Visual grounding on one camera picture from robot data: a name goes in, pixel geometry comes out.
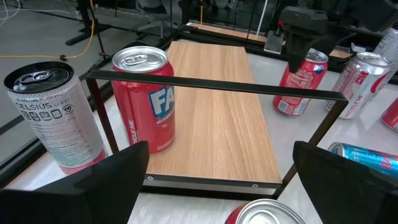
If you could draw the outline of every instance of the wooden shelf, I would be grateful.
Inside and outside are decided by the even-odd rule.
[[[236,30],[230,30],[230,29],[225,29],[225,28],[220,28],[220,27],[214,27],[214,26],[208,26],[208,25],[203,25],[203,24],[196,24],[196,23],[190,23],[190,26],[193,27],[197,27],[201,30],[207,30],[207,31],[211,31],[211,32],[217,32],[220,34],[226,34],[226,35],[232,35],[235,37],[241,37],[241,38],[246,38],[248,36],[247,32],[240,32],[240,31],[236,31]],[[251,40],[257,40],[260,42],[265,42],[267,41],[267,38],[264,36],[256,36],[254,34],[249,34],[249,39]],[[339,58],[346,58],[351,56],[350,53],[346,53],[346,52],[342,52],[339,50],[334,50],[330,53],[329,56],[333,56],[333,57],[339,57]]]
[[[214,27],[214,26],[208,26],[208,25],[203,25],[203,24],[196,24],[191,22],[189,24],[190,26],[193,27],[197,27],[201,30],[207,30],[207,31],[211,31],[211,32],[217,32],[220,34],[226,34],[226,35],[232,35],[235,37],[241,37],[241,38],[246,38],[248,36],[248,33],[246,32],[240,32],[240,31],[236,31],[236,30],[230,30],[230,29],[224,29],[224,28],[220,28],[220,27]],[[267,38],[264,36],[256,36],[254,34],[249,34],[249,39],[251,40],[257,40],[257,41],[261,41],[261,42],[266,42]]]
[[[178,77],[253,83],[243,47],[172,42]],[[147,173],[281,183],[256,94],[175,87],[172,146],[150,157]]]

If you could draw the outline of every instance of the orange cable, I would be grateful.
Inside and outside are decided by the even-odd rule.
[[[91,9],[94,10],[93,0],[90,0],[90,6],[91,6]],[[95,22],[94,22],[94,18],[92,18],[91,36],[90,36],[90,39],[89,39],[88,44],[86,46],[86,49],[82,53],[80,53],[78,55],[66,56],[65,57],[66,59],[78,58],[78,57],[81,57],[82,55],[84,55],[86,53],[86,51],[90,48],[91,42],[92,42],[93,37],[94,37],[94,26],[95,26]],[[50,55],[0,55],[0,58],[54,58],[54,59],[60,59],[60,57],[50,56]]]

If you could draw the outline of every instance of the soda can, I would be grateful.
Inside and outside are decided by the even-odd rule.
[[[385,57],[371,53],[357,53],[348,61],[343,72],[337,79],[332,91],[340,91],[349,101],[340,114],[340,118],[357,117],[371,97],[377,93],[388,77],[391,63]],[[326,101],[326,109],[330,110],[335,101]]]
[[[174,76],[167,54],[155,47],[130,47],[113,56],[116,72]],[[148,141],[149,152],[167,149],[175,136],[174,87],[112,81],[130,144]]]
[[[306,224],[297,212],[273,199],[259,199],[242,204],[225,221],[225,224],[249,223]]]
[[[391,129],[398,131],[398,98],[383,112],[381,120]]]
[[[375,97],[398,70],[398,21],[393,23],[392,27],[387,31],[373,52],[382,55],[391,62],[390,73],[383,79],[379,89],[373,95],[373,97]]]
[[[327,70],[328,57],[320,51],[310,49],[296,73],[291,73],[289,65],[286,66],[279,86],[316,90]],[[275,96],[272,105],[287,116],[300,116],[309,102],[309,98]]]
[[[4,86],[64,173],[106,158],[93,113],[71,66],[62,62],[27,65],[10,73]]]
[[[379,172],[398,177],[398,156],[340,142],[333,143],[329,151]]]

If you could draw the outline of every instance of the can rim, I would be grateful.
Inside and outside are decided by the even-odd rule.
[[[119,63],[117,63],[116,59],[119,60],[119,57],[120,57],[122,54],[125,54],[128,50],[139,49],[139,48],[141,48],[141,49],[151,49],[151,50],[153,50],[153,51],[156,51],[156,52],[161,53],[162,56],[163,56],[163,58],[165,59],[165,62],[163,63],[162,66],[159,66],[159,67],[154,68],[154,69],[151,69],[151,70],[146,70],[146,71],[144,71],[144,72],[135,72],[135,71],[127,70],[127,69],[122,68],[122,67],[119,66]],[[167,55],[167,53],[166,53],[165,51],[163,51],[163,50],[161,50],[161,49],[158,49],[157,47],[151,47],[151,46],[134,46],[134,47],[128,47],[128,48],[125,48],[125,49],[120,50],[119,52],[117,52],[116,54],[114,54],[113,57],[112,57],[112,63],[113,63],[113,65],[114,65],[116,68],[120,69],[121,71],[129,72],[129,73],[147,73],[147,72],[153,72],[153,71],[156,71],[156,70],[158,70],[158,69],[160,69],[160,68],[163,68],[163,67],[167,64],[168,61],[169,61],[169,56]]]
[[[373,55],[373,56],[375,56],[375,57],[379,57],[379,58],[385,60],[385,61],[387,62],[387,65],[377,65],[377,64],[375,64],[375,63],[366,61],[366,60],[364,60],[363,58],[361,58],[360,56],[358,56],[358,55],[364,55],[364,54]],[[360,61],[365,62],[365,63],[368,63],[368,64],[371,64],[372,66],[375,66],[375,67],[383,67],[383,68],[384,68],[384,67],[390,67],[390,66],[391,66],[391,61],[390,61],[388,58],[386,58],[386,57],[383,56],[383,55],[374,53],[374,52],[358,52],[358,53],[356,54],[356,57],[357,57]]]
[[[37,91],[30,91],[30,92],[20,92],[20,91],[15,91],[13,89],[14,87],[14,82],[20,78],[22,76],[22,74],[28,74],[28,73],[33,73],[33,72],[42,72],[43,70],[46,69],[51,69],[51,68],[64,68],[65,70],[68,71],[68,73],[70,74],[68,76],[68,78],[66,78],[64,80],[64,82],[58,84],[58,85],[54,85],[51,86],[50,88],[46,88],[44,90],[37,90]],[[25,65],[21,68],[18,68],[14,71],[12,71],[10,74],[8,74],[4,81],[3,81],[3,85],[4,87],[8,90],[11,91],[13,93],[18,93],[18,94],[34,94],[34,93],[42,93],[45,91],[50,91],[53,89],[56,89],[62,85],[64,85],[65,83],[69,82],[69,80],[72,79],[72,77],[75,75],[75,70],[72,68],[72,66],[68,65],[67,63],[63,63],[63,62],[56,62],[56,61],[50,61],[50,62],[38,62],[38,63],[32,63],[29,65]]]
[[[332,152],[332,150],[333,150],[334,148],[337,148],[337,153],[336,153],[336,155],[339,155],[339,156],[343,156],[343,157],[344,157],[344,147],[343,147],[343,143],[341,143],[341,142],[334,142],[334,143],[332,143],[332,144],[329,146],[328,151]]]
[[[319,51],[319,50],[317,50],[317,49],[310,48],[310,50],[308,50],[308,52],[313,52],[313,53],[315,53],[315,54],[319,54],[319,56],[323,59],[321,62],[319,62],[319,61],[314,61],[314,60],[311,60],[311,59],[307,58],[307,55],[306,55],[306,56],[305,56],[305,60],[308,61],[308,62],[313,62],[313,63],[326,63],[326,62],[329,61],[329,57],[328,57],[327,55],[325,55],[323,52],[321,52],[321,51]]]
[[[245,215],[250,212],[254,206],[256,205],[268,205],[272,206],[273,208],[279,209],[281,212],[285,213],[288,217],[290,217],[295,223],[297,224],[307,224],[307,222],[292,208],[288,207],[287,205],[283,204],[280,201],[273,200],[273,199],[258,199],[248,203],[245,207],[242,208],[238,217],[236,218],[236,223],[243,224],[245,221]]]

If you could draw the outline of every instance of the blue can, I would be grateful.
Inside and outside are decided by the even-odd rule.
[[[333,143],[329,151],[379,172],[398,177],[398,156],[340,142]]]

